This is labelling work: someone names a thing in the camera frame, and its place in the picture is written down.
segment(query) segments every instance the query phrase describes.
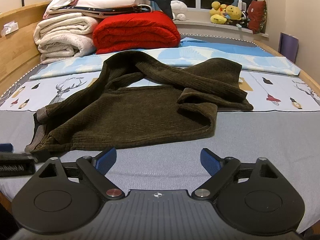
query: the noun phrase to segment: bed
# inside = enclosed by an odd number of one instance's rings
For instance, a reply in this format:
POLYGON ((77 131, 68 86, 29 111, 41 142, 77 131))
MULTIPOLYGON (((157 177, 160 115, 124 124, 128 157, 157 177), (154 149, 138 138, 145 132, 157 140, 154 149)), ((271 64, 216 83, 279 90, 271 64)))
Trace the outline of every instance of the bed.
MULTIPOLYGON (((68 78, 84 78, 82 85, 68 92, 69 94, 61 95, 61 99, 89 86, 99 76, 98 69, 86 72, 84 68, 81 73, 68 73, 72 77, 44 75, 40 77, 42 79, 28 81, 31 76, 45 74, 49 67, 39 65, 40 55, 32 38, 47 4, 26 6, 0 16, 0 25, 16 20, 20 28, 15 33, 0 38, 0 95, 3 94, 2 99, 5 97, 0 108, 0 142, 12 143, 15 152, 24 151, 24 147, 32 140, 34 111, 59 100, 56 97, 59 94, 58 84, 63 84, 68 78), (43 89, 47 94, 43 98, 40 98, 40 94, 34 95, 34 98, 39 98, 37 103, 31 103, 27 99, 15 103, 15 94, 22 96, 28 90, 38 93, 40 83, 46 84, 47 88, 43 89)), ((282 56, 258 41, 250 43, 187 34, 183 37, 248 48, 259 46, 264 52, 282 56)), ((200 150, 204 147, 221 157, 234 156, 242 162, 255 162, 257 157, 267 157, 304 199, 305 216, 298 228, 299 232, 304 231, 320 219, 320 104, 317 97, 320 95, 320 86, 303 70, 299 77, 284 74, 242 71, 242 82, 239 81, 239 85, 248 91, 248 96, 250 94, 248 100, 255 107, 253 112, 221 109, 215 135, 211 138, 118 150, 117 162, 108 172, 108 179, 125 193, 132 188, 187 189, 192 192, 209 178, 199 160, 200 150), (261 93, 267 93, 271 98, 266 100, 264 97, 261 100, 261 93), (280 104, 280 97, 287 97, 288 103, 280 104)), ((135 85, 159 84, 142 80, 135 85)), ((61 161, 71 162, 80 156, 95 156, 97 153, 74 150, 62 155, 61 161)), ((28 179, 27 176, 0 178, 0 191, 12 200, 28 179)))

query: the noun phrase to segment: window sill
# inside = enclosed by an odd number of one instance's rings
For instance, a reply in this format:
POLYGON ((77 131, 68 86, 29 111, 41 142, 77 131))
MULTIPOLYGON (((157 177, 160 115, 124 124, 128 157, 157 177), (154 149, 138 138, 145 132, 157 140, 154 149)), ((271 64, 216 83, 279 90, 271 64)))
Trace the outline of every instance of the window sill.
POLYGON ((179 25, 198 25, 198 26, 209 26, 212 28, 222 28, 225 29, 224 31, 233 30, 233 31, 239 31, 239 32, 244 32, 247 33, 248 35, 252 34, 254 36, 263 36, 265 38, 269 38, 269 35, 266 33, 258 33, 258 34, 253 34, 252 30, 246 29, 246 28, 238 28, 236 26, 232 25, 226 25, 226 24, 215 24, 210 22, 210 15, 209 12, 206 11, 188 11, 186 13, 187 19, 185 21, 179 21, 179 20, 174 20, 173 22, 179 27, 179 25))

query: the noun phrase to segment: circular pad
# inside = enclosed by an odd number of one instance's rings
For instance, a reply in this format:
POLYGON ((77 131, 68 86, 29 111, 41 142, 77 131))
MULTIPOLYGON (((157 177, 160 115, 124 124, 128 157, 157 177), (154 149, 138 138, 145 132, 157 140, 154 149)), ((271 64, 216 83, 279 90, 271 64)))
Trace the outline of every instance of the circular pad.
POLYGON ((72 199, 68 192, 62 190, 48 190, 35 198, 35 206, 42 211, 60 211, 70 205, 72 199))
POLYGON ((250 192, 244 201, 248 207, 259 212, 271 212, 282 205, 282 199, 277 194, 266 190, 250 192))

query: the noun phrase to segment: corduroy sweater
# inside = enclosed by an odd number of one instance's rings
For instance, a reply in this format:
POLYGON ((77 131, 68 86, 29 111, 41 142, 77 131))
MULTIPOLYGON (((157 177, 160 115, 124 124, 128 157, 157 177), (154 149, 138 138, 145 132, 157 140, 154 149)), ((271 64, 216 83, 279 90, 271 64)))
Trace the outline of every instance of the corduroy sweater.
POLYGON ((223 58, 180 69, 140 51, 117 53, 99 78, 66 100, 45 106, 26 151, 103 150, 214 135, 218 106, 250 111, 238 85, 241 65, 223 58), (162 86, 130 87, 143 78, 162 86))

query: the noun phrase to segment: stack of bedding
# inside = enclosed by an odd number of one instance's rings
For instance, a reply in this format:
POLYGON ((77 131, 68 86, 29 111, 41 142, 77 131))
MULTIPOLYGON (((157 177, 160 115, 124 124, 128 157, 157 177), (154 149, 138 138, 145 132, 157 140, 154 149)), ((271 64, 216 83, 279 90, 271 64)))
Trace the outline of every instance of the stack of bedding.
POLYGON ((87 56, 95 46, 100 54, 176 47, 180 34, 170 19, 170 1, 158 0, 165 8, 162 13, 152 12, 149 0, 53 0, 34 33, 41 63, 87 56), (92 39, 99 18, 104 21, 92 39))
POLYGON ((81 13, 69 13, 39 22, 33 38, 42 53, 41 63, 93 53, 92 32, 98 23, 97 19, 81 13))
POLYGON ((104 19, 111 15, 151 11, 150 1, 147 0, 76 0, 73 5, 49 9, 46 18, 81 12, 84 15, 104 19))
POLYGON ((52 0, 43 19, 70 12, 81 12, 91 17, 106 18, 110 15, 151 10, 148 0, 52 0))

